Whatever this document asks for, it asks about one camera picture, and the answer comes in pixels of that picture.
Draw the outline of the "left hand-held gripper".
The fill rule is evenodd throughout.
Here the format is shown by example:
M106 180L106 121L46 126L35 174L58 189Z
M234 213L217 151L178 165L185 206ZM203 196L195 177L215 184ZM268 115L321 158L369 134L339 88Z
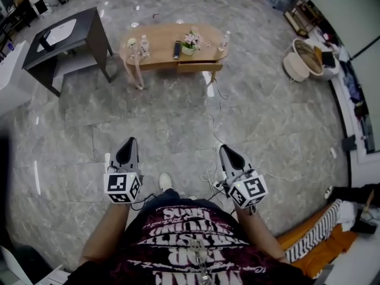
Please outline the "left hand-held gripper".
M104 192L114 204L132 204L143 185L138 168L138 143L133 137L120 144L115 161L110 162L104 174Z

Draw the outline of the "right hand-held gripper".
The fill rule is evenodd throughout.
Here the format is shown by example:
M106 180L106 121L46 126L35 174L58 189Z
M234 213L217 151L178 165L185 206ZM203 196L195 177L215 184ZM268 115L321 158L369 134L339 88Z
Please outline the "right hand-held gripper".
M223 188L227 197L230 197L239 208L254 206L268 195L263 175L252 169L252 163L245 153L222 144L219 156L226 177Z

